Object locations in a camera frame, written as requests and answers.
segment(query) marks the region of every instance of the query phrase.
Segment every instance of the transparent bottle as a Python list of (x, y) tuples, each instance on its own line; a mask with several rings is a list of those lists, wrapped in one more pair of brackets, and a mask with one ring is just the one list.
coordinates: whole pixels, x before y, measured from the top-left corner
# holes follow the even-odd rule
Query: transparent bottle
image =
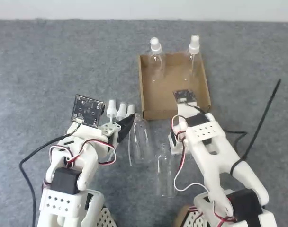
[(166, 64), (165, 54), (162, 52), (162, 46), (159, 39), (156, 37), (151, 38), (150, 48), (148, 73), (152, 78), (152, 82), (156, 82), (157, 80), (164, 78)]
[(177, 173), (177, 166), (177, 158), (171, 155), (169, 144), (161, 144), (161, 151), (157, 155), (157, 196), (173, 198), (176, 195), (173, 180)]
[(139, 114), (135, 114), (135, 121), (132, 128), (133, 134), (133, 155), (135, 163), (149, 163), (153, 160), (151, 134), (148, 122)]
[(192, 79), (196, 76), (200, 52), (199, 41), (200, 37), (198, 35), (192, 35), (189, 49), (184, 52), (184, 64), (186, 69), (184, 80), (192, 81)]

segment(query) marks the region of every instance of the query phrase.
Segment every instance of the white robotic arm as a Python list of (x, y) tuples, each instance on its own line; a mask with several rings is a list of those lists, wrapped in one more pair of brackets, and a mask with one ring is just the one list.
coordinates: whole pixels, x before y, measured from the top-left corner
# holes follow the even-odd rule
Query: white robotic arm
[(103, 207), (104, 196), (89, 190), (88, 185), (99, 164), (115, 162), (116, 147), (128, 134), (133, 119), (134, 114), (118, 123), (99, 127), (96, 123), (96, 128), (76, 119), (67, 131), (70, 136), (50, 147), (51, 165), (45, 175), (38, 227), (93, 227), (106, 222), (105, 226), (116, 226), (109, 210)]
[[(198, 209), (197, 213), (201, 214), (200, 218), (205, 218), (206, 223), (216, 227), (221, 222), (222, 216), (234, 217), (239, 215), (240, 209), (235, 203), (239, 203), (240, 199), (246, 196), (250, 197), (249, 200), (254, 200), (256, 197), (255, 205), (261, 209), (261, 206), (269, 202), (269, 195), (245, 161), (240, 162), (234, 168), (233, 177), (252, 191), (244, 191), (242, 195), (238, 193), (235, 198), (233, 191), (225, 191), (221, 187), (220, 174), (230, 173), (232, 166), (240, 157), (227, 140), (224, 130), (213, 115), (211, 113), (204, 114), (200, 111), (191, 91), (177, 91), (174, 94), (178, 103), (178, 115), (176, 117), (179, 118), (179, 124), (173, 126), (172, 123), (172, 132), (168, 136), (171, 152), (172, 154), (181, 153), (184, 146), (184, 152), (192, 154), (204, 177), (204, 185), (208, 189), (208, 193), (199, 195), (194, 199), (194, 204)], [(271, 212), (262, 209), (262, 212), (258, 212), (256, 215), (260, 219), (261, 227), (276, 227), (276, 221)], [(246, 220), (239, 220), (238, 223), (226, 220), (221, 223), (221, 225), (228, 224), (251, 227), (247, 225)]]

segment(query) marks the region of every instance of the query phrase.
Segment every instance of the plastic bottle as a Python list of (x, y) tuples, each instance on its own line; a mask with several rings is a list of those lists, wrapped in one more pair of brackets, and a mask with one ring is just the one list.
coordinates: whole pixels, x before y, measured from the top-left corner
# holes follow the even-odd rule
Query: plastic bottle
[(172, 198), (176, 192), (173, 179), (177, 173), (177, 159), (171, 155), (169, 144), (161, 144), (161, 151), (157, 155), (156, 195)]
[(185, 51), (185, 67), (187, 69), (184, 80), (191, 81), (192, 78), (196, 76), (197, 66), (199, 61), (199, 52), (200, 52), (200, 37), (198, 35), (192, 35), (189, 49)]
[(149, 163), (153, 160), (151, 135), (148, 122), (139, 114), (135, 114), (135, 121), (132, 129), (132, 148), (135, 163)]
[(151, 53), (148, 60), (148, 70), (151, 75), (152, 82), (164, 77), (165, 72), (165, 54), (162, 52), (162, 46), (156, 37), (150, 40)]

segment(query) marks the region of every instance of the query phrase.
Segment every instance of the gray carpet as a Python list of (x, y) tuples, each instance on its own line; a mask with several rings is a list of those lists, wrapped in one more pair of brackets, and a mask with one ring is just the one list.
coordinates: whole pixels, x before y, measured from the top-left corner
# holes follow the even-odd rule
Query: gray carpet
[[(139, 110), (137, 54), (149, 49), (152, 36), (167, 52), (186, 49), (193, 33), (201, 37), (212, 113), (222, 126), (250, 132), (241, 151), (282, 78), (248, 163), (269, 192), (267, 209), (279, 227), (288, 227), (288, 24), (79, 20), (0, 21), (0, 226), (30, 226), (31, 195), (18, 163), (67, 130), (75, 94), (114, 97)], [(167, 141), (169, 121), (150, 126), (157, 151)], [(202, 189), (192, 187), (171, 200), (155, 198), (154, 167), (130, 167), (126, 145), (119, 147), (114, 165), (99, 167), (91, 188), (104, 193), (120, 227), (170, 226)], [(25, 165), (38, 205), (48, 166), (47, 149)], [(202, 177), (188, 163), (178, 184), (193, 181)], [(222, 185), (240, 187), (227, 175)]]

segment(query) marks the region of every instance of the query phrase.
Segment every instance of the cardboard tray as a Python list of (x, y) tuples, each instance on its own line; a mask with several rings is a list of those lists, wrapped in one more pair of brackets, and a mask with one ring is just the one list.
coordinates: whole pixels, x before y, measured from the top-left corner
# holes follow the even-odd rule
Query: cardboard tray
[(178, 113), (177, 104), (173, 96), (174, 90), (191, 89), (197, 98), (197, 104), (203, 110), (211, 107), (209, 90), (202, 61), (199, 54), (197, 72), (191, 81), (184, 80), (187, 69), (182, 65), (183, 54), (173, 53), (166, 55), (164, 78), (152, 82), (148, 73), (148, 55), (140, 55), (139, 80), (143, 117), (147, 120), (170, 119)]

